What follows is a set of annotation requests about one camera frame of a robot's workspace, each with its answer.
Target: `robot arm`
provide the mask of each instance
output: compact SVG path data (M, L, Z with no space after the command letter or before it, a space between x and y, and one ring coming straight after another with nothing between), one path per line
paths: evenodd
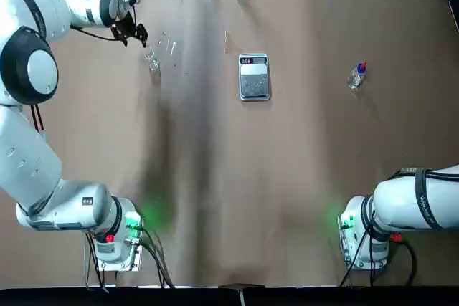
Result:
M126 40L137 32L128 12L135 1L0 1L0 188L17 201L20 224L90 233L104 270L138 269L142 219L132 202L111 196L101 183L61 179L60 159L28 123L22 106L45 102L57 89L59 72L48 42L71 26L114 32L120 24Z
M353 197L338 218L345 262L350 266L356 257L353 268L370 269L373 257L374 268L381 269L387 264L390 234L458 228L458 182L459 166L438 171L408 168L379 183L373 195Z

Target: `electronic device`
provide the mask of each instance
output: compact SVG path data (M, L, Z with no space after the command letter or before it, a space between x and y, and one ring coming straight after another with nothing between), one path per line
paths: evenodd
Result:
M244 101L269 100L268 56L264 53L239 55L239 98Z

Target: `wires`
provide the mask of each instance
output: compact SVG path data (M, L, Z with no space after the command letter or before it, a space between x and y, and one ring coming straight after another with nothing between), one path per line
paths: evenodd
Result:
M159 247L155 244L155 241L153 240L153 238L147 230L145 230L143 227L139 227L136 229L139 229L148 237L150 245L148 245L148 243L142 242L141 246L144 247L155 260L156 270L158 272L158 278L161 288L164 288L164 284L167 284L169 288L175 288L174 283L172 283L171 277L169 275L169 270L167 269L166 260L164 257L163 244L161 243L158 234L155 231L153 231L153 234L159 244Z
M361 248L362 244L364 243L364 239L365 239L366 235L368 234L368 231L370 230L370 226L371 225L368 225L368 227L365 230L364 235L361 236L359 245L358 245L357 250L356 250L356 254L354 255L354 259L352 259L352 263L351 263L351 265L349 265L349 268L347 269L346 274L344 275L343 279L341 280L341 283L339 284L339 287L342 287L344 285L345 281L347 280L347 277L351 273L352 267L354 266L354 264L356 262L356 259L357 259L357 256L359 255L360 248Z
M405 246L408 249L408 252L410 253L410 256L411 256L411 272L410 272L410 275L408 276L407 281L404 284L405 286L411 286L413 284L413 281L415 280L415 276L417 273L417 257L416 257L415 251L413 250L412 246L406 240L403 240L399 244Z
M81 32L83 34L86 34L88 36L95 37L96 39L103 39L104 41L118 41L117 39L110 39L108 37L102 37L102 36L91 34L90 32L86 32L85 30L83 30L83 29L81 29L79 27L76 27L73 24L70 25L70 28L73 29L73 30L76 30L77 32Z
M37 117L35 116L35 107L34 105L30 106L30 112L32 113L32 119L34 120L34 127L37 132L39 132L38 124L37 124Z
M93 264L94 264L95 274L98 278L100 288L102 288L104 292L108 293L107 288L105 288L105 271L102 271L102 277L100 275L99 262L98 262L98 258L95 255L95 245L94 245L93 238L91 238L91 236L88 233L86 233L85 236L86 236L86 240L87 240L87 243L90 249L89 262L87 264L87 271L86 271L86 274L87 274L86 275L86 288L89 289L87 284L89 281L90 260L92 259Z
M370 245L369 245L369 250L370 250L370 287L373 287L373 274L374 274L374 262L373 262L373 236L372 236L372 230L370 229L369 231L369 237L370 237Z
M32 119L34 121L35 130L38 133L44 132L42 114L40 113L40 109L39 109L38 105L31 105L30 106L30 112L32 113Z

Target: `black cable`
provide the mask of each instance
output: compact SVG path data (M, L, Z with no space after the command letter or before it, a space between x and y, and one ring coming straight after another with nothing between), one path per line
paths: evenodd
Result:
M414 172L405 172L400 173L397 172L394 175L390 176L388 181L395 178L401 177L415 177ZM459 182L459 176L457 174L448 174L448 173L438 173L434 171L427 171L425 174L425 178L437 179L439 181L449 181L449 182Z
M360 251L361 245L364 243L365 236L369 233L369 230L371 229L371 227L372 227L371 224L369 224L365 229L364 235L361 236L359 245L358 245L357 250L356 250L356 254L354 255L354 259L352 259L352 263L351 263L351 265L349 265L349 268L347 269L346 274L344 275L343 279L341 280L341 283L339 284L339 287L343 286L343 284L345 283L347 277L351 273L352 267L354 266L354 264L356 262L356 259L357 259L357 256L359 255L359 251Z
M370 287L373 287L373 236L372 236L372 229L369 231L369 237L370 237L370 245L369 245L369 250L370 250Z
M39 132L39 129L38 129L38 124L37 124L37 118L35 117L35 109L34 109L34 106L31 105L30 106L30 111L32 113L32 119L34 120L34 127L35 127L35 130L37 132Z
M161 272L161 274L163 275L164 279L166 280L166 283L167 285L170 287L170 288L175 288L174 284L172 283L172 281L170 280L170 278L168 278L166 276L166 273L164 271L164 268L161 266L161 263L159 262L159 259L158 259L158 256L156 255L156 253L154 252L154 250L152 250L152 248L150 248L150 246L142 243L141 246L143 248L145 248L148 253L153 257L153 259L155 260L156 262L156 267L157 269L159 269L159 271Z
M94 245L93 239L90 237L89 234L86 234L86 240L87 240L87 243L89 244L90 256L93 259L95 274L96 274L96 276L98 278L100 288L103 288L106 291L105 285L103 284L103 281L102 281L102 279L100 277L99 263L98 263L97 257L95 256L95 245Z
M39 124L40 124L40 128L41 128L41 130L44 130L42 114L40 114L40 108L38 107L38 105L35 105L35 108L37 109L37 117L38 117L38 121L39 121Z
M405 286L411 286L413 284L413 281L415 280L415 276L417 273L417 257L416 257L415 251L413 250L412 246L406 240L403 240L399 244L405 246L411 255L411 272L410 272L410 275L408 276L407 281L404 284Z
M86 32L83 29L74 26L73 24L70 25L70 28L73 29L73 30L76 30L77 32L81 32L83 34L86 34L88 36L95 37L96 39L103 39L104 41L118 41L117 39L110 39L108 37L102 37L102 36L91 34L90 32Z

